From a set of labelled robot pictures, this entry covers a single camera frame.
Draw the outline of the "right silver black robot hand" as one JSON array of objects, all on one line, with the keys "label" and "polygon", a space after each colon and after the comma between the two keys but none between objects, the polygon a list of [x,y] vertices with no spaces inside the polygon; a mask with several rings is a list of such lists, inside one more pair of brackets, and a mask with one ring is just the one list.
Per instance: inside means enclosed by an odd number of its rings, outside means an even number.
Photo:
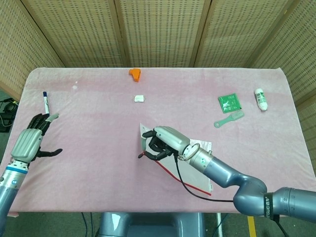
[{"label": "right silver black robot hand", "polygon": [[142,134],[142,138],[150,138],[149,144],[145,144],[143,152],[138,156],[146,156],[151,160],[160,161],[174,155],[182,160],[190,160],[200,149],[199,144],[190,144],[190,139],[169,126],[157,126],[153,130]]}]

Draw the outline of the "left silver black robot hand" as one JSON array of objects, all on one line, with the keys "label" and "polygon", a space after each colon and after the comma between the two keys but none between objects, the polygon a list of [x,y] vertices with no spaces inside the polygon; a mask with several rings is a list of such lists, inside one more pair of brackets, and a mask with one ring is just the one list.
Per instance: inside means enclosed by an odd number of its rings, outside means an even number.
[{"label": "left silver black robot hand", "polygon": [[24,163],[31,163],[36,158],[54,157],[59,155],[63,149],[57,149],[52,152],[42,151],[41,143],[50,124],[59,117],[59,114],[38,114],[34,116],[27,128],[24,129],[11,152],[11,157],[14,160]]}]

